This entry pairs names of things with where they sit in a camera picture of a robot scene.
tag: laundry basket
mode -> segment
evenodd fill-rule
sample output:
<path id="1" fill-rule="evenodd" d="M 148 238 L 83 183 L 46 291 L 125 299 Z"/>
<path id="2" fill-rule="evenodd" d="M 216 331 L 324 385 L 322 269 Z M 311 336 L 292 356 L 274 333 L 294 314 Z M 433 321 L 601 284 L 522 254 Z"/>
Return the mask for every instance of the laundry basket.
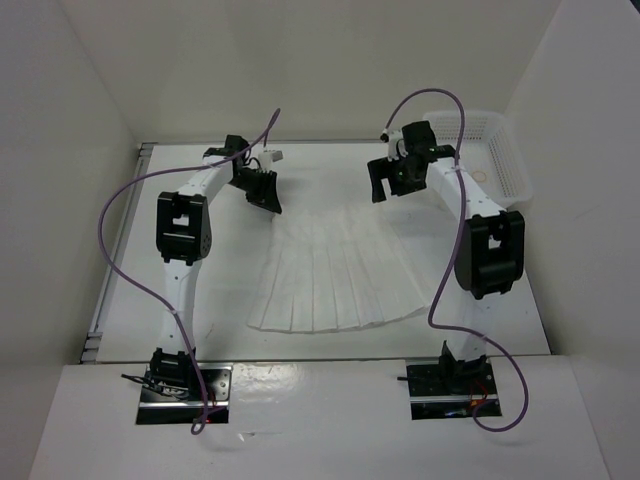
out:
<path id="1" fill-rule="evenodd" d="M 471 177 L 504 208 L 531 199 L 531 182 L 504 115 L 471 110 L 465 118 L 460 161 Z M 455 146 L 460 129 L 457 111 L 428 112 L 423 119 L 431 123 L 438 144 Z"/>

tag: white wall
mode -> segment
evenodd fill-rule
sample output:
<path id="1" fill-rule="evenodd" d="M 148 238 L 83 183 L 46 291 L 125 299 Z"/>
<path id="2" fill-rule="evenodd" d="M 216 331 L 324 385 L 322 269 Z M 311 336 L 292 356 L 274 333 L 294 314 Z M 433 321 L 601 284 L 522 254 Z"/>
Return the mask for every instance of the white wall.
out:
<path id="1" fill-rule="evenodd" d="M 638 478 L 640 445 L 639 45 L 629 0 L 564 0 L 508 108 L 535 189 L 527 269 L 614 480 Z"/>
<path id="2" fill-rule="evenodd" d="M 136 148 L 55 0 L 3 1 L 0 45 L 0 464 L 13 480 L 79 358 L 105 271 L 99 206 Z"/>
<path id="3" fill-rule="evenodd" d="M 377 138 L 446 86 L 503 111 L 559 0 L 62 0 L 135 135 Z M 411 104 L 405 119 L 446 99 Z"/>

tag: white table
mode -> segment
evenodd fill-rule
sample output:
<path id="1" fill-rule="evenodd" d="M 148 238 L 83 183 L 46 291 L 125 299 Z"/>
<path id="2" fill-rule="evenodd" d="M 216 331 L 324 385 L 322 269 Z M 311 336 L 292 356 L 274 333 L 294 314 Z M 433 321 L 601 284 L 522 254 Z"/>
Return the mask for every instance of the white table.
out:
<path id="1" fill-rule="evenodd" d="M 568 359 L 519 359 L 528 416 L 490 434 L 470 419 L 412 421 L 400 360 L 234 365 L 230 419 L 198 437 L 188 425 L 136 426 L 143 365 L 66 367 L 31 480 L 114 478 L 606 480 Z M 504 418 L 520 383 L 493 359 Z"/>
<path id="2" fill-rule="evenodd" d="M 211 145 L 156 146 L 147 171 L 198 165 Z M 384 155 L 379 143 L 283 143 L 276 165 L 278 194 L 286 215 L 311 182 L 326 186 L 323 207 L 369 201 L 366 163 Z M 133 204 L 120 245 L 121 267 L 156 291 L 163 291 L 163 267 L 155 247 L 156 200 L 175 191 L 190 174 L 156 177 L 144 183 Z M 444 270 L 455 231 L 453 215 L 433 206 L 427 192 L 390 197 L 381 205 L 411 260 L 425 271 Z M 271 214 L 249 205 L 244 193 L 225 187 L 210 208 L 214 248 L 198 280 L 194 331 L 198 358 L 206 361 L 372 359 L 437 356 L 444 336 L 424 316 L 355 332 L 281 334 L 246 326 L 269 240 Z M 548 354 L 540 317 L 525 276 L 502 297 L 495 339 L 518 355 Z M 443 304 L 439 322 L 453 320 L 455 305 Z M 99 362 L 147 362 L 157 346 L 162 306 L 111 276 L 98 316 L 103 332 Z"/>

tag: white fabric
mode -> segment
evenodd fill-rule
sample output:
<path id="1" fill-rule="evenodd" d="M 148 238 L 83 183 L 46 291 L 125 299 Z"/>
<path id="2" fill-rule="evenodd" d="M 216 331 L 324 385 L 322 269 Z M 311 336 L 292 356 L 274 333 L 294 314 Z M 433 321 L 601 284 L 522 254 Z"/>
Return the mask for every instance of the white fabric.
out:
<path id="1" fill-rule="evenodd" d="M 275 216 L 250 327 L 314 333 L 424 312 L 400 239 L 376 205 Z"/>

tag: robotic arm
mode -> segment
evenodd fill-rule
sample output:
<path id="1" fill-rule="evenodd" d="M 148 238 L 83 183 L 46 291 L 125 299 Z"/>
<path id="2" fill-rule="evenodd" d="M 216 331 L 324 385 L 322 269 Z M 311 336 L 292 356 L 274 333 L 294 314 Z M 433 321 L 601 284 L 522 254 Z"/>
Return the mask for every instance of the robotic arm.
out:
<path id="1" fill-rule="evenodd" d="M 223 148 L 208 149 L 203 164 L 209 165 L 231 156 L 249 144 L 242 137 L 227 136 Z M 156 246 L 164 260 L 165 294 L 182 319 L 187 337 L 195 350 L 193 308 L 196 281 L 202 260 L 211 250 L 209 205 L 226 184 L 245 192 L 249 203 L 274 213 L 282 213 L 276 192 L 273 162 L 283 158 L 281 151 L 263 151 L 257 158 L 249 154 L 234 162 L 197 172 L 177 192 L 158 197 Z M 254 162 L 257 168 L 251 168 Z M 187 389 L 199 392 L 193 365 L 171 312 L 165 311 L 158 347 L 147 372 L 147 381 L 158 389 Z"/>
<path id="2" fill-rule="evenodd" d="M 374 203 L 386 200 L 383 179 L 392 195 L 403 196 L 429 186 L 456 216 L 460 188 L 450 145 L 438 146 L 428 121 L 406 125 L 390 135 L 385 158 L 368 163 Z M 524 218 L 506 212 L 493 202 L 464 169 L 467 218 L 455 261 L 458 288 L 468 292 L 460 325 L 489 334 L 493 310 L 500 294 L 511 290 L 524 270 Z M 451 378 L 477 374 L 486 360 L 485 342 L 475 336 L 453 333 L 445 341 L 441 365 Z"/>

